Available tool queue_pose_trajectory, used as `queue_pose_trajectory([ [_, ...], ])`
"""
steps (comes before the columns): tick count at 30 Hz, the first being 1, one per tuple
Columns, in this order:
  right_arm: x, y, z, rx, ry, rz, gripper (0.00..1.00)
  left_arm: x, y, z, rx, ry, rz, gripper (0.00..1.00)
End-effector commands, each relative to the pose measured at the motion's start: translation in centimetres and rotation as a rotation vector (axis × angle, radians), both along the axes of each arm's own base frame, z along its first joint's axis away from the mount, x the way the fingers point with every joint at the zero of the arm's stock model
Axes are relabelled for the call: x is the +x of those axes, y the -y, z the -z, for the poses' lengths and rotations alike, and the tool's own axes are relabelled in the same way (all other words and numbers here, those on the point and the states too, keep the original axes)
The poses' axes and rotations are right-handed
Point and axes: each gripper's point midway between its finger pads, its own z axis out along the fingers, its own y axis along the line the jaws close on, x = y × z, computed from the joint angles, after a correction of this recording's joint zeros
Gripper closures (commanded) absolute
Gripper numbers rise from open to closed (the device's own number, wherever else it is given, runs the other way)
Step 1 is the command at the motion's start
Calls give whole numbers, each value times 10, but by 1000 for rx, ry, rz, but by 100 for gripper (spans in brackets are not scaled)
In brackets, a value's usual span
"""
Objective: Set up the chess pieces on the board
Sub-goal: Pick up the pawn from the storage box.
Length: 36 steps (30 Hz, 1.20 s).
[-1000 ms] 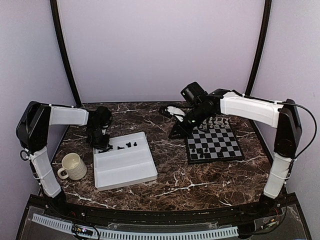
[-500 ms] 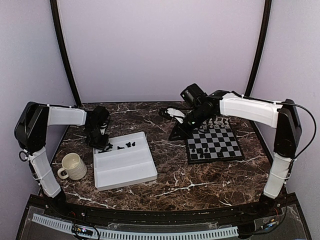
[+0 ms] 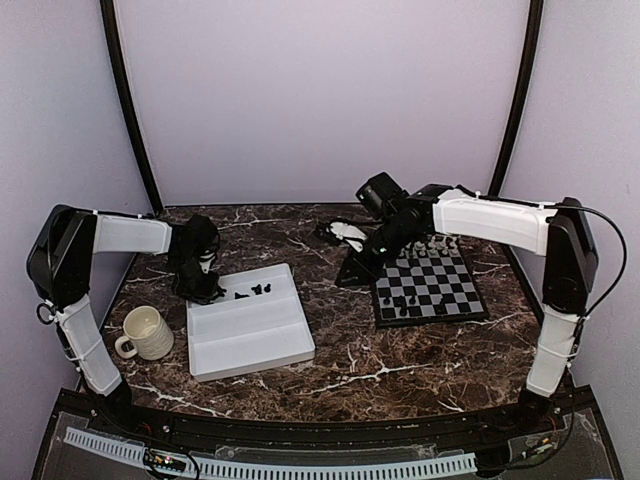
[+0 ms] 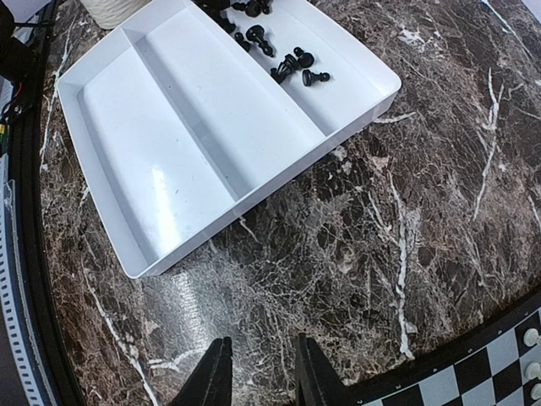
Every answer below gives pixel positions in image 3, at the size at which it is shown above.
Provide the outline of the tall black piece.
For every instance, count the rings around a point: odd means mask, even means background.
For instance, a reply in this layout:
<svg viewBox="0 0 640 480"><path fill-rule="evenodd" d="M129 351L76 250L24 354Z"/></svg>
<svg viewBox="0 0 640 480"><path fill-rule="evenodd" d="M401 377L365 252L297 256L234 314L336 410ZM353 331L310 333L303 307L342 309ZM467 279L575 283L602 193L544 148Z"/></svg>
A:
<svg viewBox="0 0 640 480"><path fill-rule="evenodd" d="M406 316L408 313L406 298L404 296L398 296L395 298L395 303L399 309L399 316Z"/></svg>

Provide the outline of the white plastic tray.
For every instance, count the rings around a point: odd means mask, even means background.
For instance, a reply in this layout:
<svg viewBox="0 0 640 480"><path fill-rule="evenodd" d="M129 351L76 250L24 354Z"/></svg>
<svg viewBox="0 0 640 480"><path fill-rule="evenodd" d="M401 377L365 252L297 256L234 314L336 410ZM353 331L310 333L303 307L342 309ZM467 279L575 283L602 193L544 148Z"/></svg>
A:
<svg viewBox="0 0 640 480"><path fill-rule="evenodd" d="M316 346L288 264L222 276L219 285L271 283L267 294L186 303L189 371L198 382L310 361Z"/></svg>

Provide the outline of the black grey chessboard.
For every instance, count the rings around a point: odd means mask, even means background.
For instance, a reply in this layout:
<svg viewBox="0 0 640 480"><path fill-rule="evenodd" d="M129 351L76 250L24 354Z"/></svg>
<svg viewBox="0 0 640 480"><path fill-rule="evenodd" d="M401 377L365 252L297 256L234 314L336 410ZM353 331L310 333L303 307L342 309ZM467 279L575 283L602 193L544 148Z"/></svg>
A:
<svg viewBox="0 0 640 480"><path fill-rule="evenodd" d="M375 324L397 328L428 323L484 321L489 312L468 263L459 246L459 255L399 259L387 262L380 278L371 286ZM409 297L417 303L410 305ZM434 305L447 296L447 315L437 315ZM395 298L406 298L408 313L399 316ZM391 297L391 304L383 299Z"/></svg>

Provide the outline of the black chess piece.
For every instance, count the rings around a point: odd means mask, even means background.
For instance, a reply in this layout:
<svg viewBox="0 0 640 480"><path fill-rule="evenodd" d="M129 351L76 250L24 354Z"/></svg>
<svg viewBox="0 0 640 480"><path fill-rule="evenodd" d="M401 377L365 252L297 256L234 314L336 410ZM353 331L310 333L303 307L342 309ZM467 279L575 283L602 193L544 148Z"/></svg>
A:
<svg viewBox="0 0 640 480"><path fill-rule="evenodd" d="M437 315L447 315L447 296L442 295L440 301L434 305L434 311Z"/></svg>

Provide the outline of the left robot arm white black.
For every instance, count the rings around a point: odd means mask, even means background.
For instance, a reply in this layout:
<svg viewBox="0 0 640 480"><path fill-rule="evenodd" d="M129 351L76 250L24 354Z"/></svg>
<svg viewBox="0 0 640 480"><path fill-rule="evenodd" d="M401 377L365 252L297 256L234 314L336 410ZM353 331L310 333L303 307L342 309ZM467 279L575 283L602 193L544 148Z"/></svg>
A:
<svg viewBox="0 0 640 480"><path fill-rule="evenodd" d="M140 412L124 399L130 390L111 359L94 319L89 292L92 262L99 253L166 256L172 291L207 305L223 290L213 270L221 237L206 216L184 225L143 215L88 210L59 204L49 213L30 250L26 271L55 324L67 359L80 371L87 390L109 399L101 417L120 436L141 427Z"/></svg>

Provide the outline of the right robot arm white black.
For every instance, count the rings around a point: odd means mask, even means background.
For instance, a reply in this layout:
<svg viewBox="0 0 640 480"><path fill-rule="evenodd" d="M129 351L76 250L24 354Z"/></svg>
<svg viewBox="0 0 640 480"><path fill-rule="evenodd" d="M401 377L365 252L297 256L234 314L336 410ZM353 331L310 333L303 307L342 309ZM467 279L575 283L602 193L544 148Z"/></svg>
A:
<svg viewBox="0 0 640 480"><path fill-rule="evenodd" d="M386 262L433 235L478 238L544 258L543 321L524 387L532 395L510 413L517 432L534 432L549 416L544 398L555 394L595 308L589 300L599 263L587 219L592 209L572 197L534 203L444 184L410 194L385 172L370 178L356 197L373 217L374 231L346 220L332 220L324 229L351 248L337 278L341 286L378 280Z"/></svg>

